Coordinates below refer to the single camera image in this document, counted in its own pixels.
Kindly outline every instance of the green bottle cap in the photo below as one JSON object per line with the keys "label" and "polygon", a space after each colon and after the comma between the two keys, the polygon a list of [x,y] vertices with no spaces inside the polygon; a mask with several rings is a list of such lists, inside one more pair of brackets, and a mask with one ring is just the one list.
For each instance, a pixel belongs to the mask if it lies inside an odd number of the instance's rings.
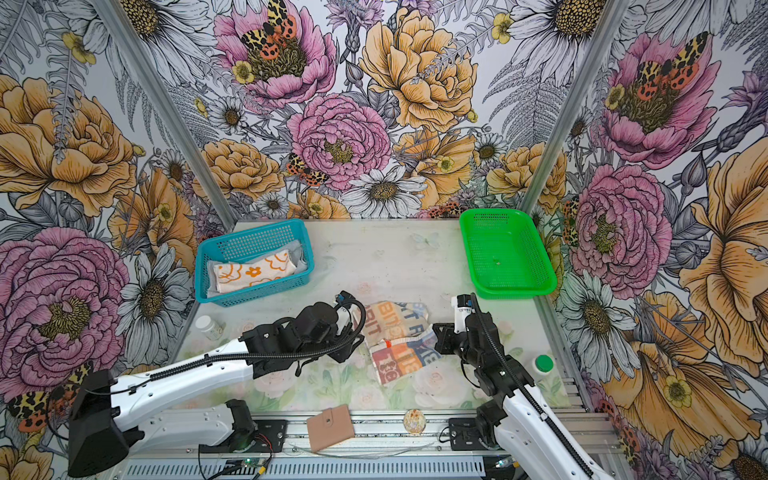
{"label": "green bottle cap", "polygon": [[535,361],[536,368],[544,373],[549,373],[554,368],[554,361],[549,355],[539,355]]}

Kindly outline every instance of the white bottle with green cap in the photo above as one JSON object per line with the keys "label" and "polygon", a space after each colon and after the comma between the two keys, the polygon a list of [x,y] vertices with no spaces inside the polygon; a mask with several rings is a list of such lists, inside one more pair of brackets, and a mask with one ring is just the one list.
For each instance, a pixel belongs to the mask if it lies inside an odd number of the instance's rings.
{"label": "white bottle with green cap", "polygon": [[547,376],[549,372],[554,370],[554,360],[549,355],[539,355],[533,360],[531,366],[538,376]]}

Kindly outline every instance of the floral wallpaper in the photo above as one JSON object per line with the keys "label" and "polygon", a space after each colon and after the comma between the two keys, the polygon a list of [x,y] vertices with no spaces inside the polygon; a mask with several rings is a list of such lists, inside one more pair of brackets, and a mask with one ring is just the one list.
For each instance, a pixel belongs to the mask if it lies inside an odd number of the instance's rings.
{"label": "floral wallpaper", "polygon": [[768,2],[630,12],[542,216],[558,319],[637,478],[768,478]]}
{"label": "floral wallpaper", "polygon": [[66,478],[84,375],[175,355],[223,230],[193,179],[90,4],[0,5],[0,475]]}
{"label": "floral wallpaper", "polygon": [[[85,47],[116,55],[69,3]],[[518,204],[604,0],[122,5],[238,217],[349,219]]]}

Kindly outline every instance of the brown wallet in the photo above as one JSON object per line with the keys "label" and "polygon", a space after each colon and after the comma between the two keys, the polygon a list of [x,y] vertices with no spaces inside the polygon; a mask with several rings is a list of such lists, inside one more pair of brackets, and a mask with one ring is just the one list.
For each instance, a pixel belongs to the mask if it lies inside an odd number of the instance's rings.
{"label": "brown wallet", "polygon": [[308,418],[306,430],[310,434],[310,450],[313,452],[355,436],[352,417],[349,416],[349,407],[346,405],[323,410],[319,415]]}

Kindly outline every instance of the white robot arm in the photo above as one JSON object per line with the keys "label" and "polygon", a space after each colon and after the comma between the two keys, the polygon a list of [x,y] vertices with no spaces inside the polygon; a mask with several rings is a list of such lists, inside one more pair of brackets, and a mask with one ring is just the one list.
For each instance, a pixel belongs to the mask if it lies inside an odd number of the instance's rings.
{"label": "white robot arm", "polygon": [[493,320],[477,297],[452,299],[455,323],[433,326],[441,354],[455,353],[475,367],[475,377],[493,400],[478,407],[486,445],[512,455],[533,480],[613,480],[576,442],[547,405],[528,372],[503,353]]}

